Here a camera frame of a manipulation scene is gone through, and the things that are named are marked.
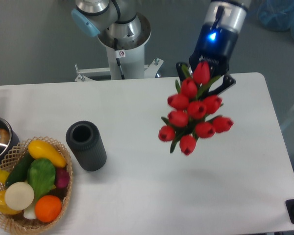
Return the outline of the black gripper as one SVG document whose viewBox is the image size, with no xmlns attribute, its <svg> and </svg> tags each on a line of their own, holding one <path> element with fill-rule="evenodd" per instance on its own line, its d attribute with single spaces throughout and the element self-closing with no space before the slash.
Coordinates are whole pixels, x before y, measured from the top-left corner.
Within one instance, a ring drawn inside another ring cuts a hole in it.
<svg viewBox="0 0 294 235">
<path fill-rule="evenodd" d="M 193 72 L 197 65 L 202 62 L 208 62 L 213 67 L 213 76 L 224 75 L 222 84 L 208 92 L 208 96 L 220 95 L 236 84 L 236 80 L 226 74 L 229 70 L 229 60 L 238 39 L 238 33 L 228 29 L 217 27 L 212 28 L 205 23 L 202 28 L 194 52 L 189 58 L 189 64 L 177 62 L 176 70 L 180 81 L 187 78 L 192 79 Z"/>
</svg>

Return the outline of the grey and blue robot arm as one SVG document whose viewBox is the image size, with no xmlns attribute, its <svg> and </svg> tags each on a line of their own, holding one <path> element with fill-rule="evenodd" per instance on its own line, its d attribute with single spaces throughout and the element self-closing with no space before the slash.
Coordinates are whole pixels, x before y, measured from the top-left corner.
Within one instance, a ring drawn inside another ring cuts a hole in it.
<svg viewBox="0 0 294 235">
<path fill-rule="evenodd" d="M 71 16 L 89 37 L 98 37 L 105 46 L 108 72 L 113 80 L 155 78 L 161 59 L 145 64 L 145 44 L 151 28 L 147 18 L 136 10 L 134 0 L 78 0 Z M 245 20 L 250 1 L 213 0 L 210 2 L 196 47 L 188 63 L 179 62 L 180 80 L 207 62 L 212 76 L 222 76 L 222 84 L 207 90 L 204 96 L 220 94 L 236 81 L 228 73 L 229 60 Z"/>
</svg>

